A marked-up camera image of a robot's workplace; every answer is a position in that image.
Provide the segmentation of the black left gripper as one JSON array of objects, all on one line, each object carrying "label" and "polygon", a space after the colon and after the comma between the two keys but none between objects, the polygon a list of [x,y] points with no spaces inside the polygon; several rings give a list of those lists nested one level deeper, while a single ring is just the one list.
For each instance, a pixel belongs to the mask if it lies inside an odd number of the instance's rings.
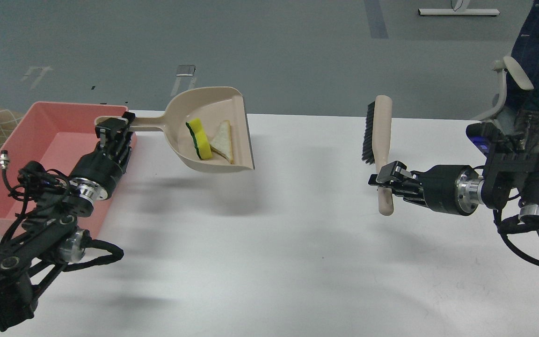
[{"label": "black left gripper", "polygon": [[135,118],[134,113],[126,111],[122,118],[107,118],[97,123],[98,143],[92,152],[79,159],[69,175],[72,182],[97,186],[98,200],[110,199],[127,171],[132,155],[130,128]]}]

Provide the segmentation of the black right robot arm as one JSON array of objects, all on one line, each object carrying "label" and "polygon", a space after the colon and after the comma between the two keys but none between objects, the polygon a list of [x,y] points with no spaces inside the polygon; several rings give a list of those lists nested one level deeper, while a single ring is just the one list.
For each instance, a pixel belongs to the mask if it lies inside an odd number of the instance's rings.
[{"label": "black right robot arm", "polygon": [[400,161],[386,162],[391,128],[366,122],[362,160],[376,164],[368,184],[380,192],[379,205],[393,211],[392,197],[432,211],[469,216],[479,205],[492,209],[494,224],[505,245],[517,256],[539,266],[539,260],[518,249],[510,234],[539,231],[539,152],[520,149],[522,136],[505,136],[492,123],[466,128],[468,139],[486,156],[477,173],[471,166],[438,165],[408,171]]}]

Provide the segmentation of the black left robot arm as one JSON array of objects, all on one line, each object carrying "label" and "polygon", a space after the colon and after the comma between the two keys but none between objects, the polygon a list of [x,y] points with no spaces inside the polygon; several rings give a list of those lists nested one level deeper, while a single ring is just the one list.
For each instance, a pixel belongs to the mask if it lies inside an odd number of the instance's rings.
[{"label": "black left robot arm", "polygon": [[132,153],[130,128],[135,114],[109,117],[95,126],[98,143],[82,156],[70,175],[30,161],[11,186],[9,156],[0,152],[2,181],[9,196],[22,203],[0,240],[0,331],[34,318],[39,297],[63,272],[118,262],[124,251],[94,239],[79,227],[97,200],[108,200]]}]

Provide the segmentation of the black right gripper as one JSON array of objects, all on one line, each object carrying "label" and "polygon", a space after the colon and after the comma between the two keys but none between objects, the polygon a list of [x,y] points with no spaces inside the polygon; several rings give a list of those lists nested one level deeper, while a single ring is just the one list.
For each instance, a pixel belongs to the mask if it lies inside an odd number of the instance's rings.
[{"label": "black right gripper", "polygon": [[402,200],[434,212],[469,216],[482,204],[482,179],[471,166],[438,165],[427,171],[407,171],[400,161],[370,175],[368,185],[390,189]]}]

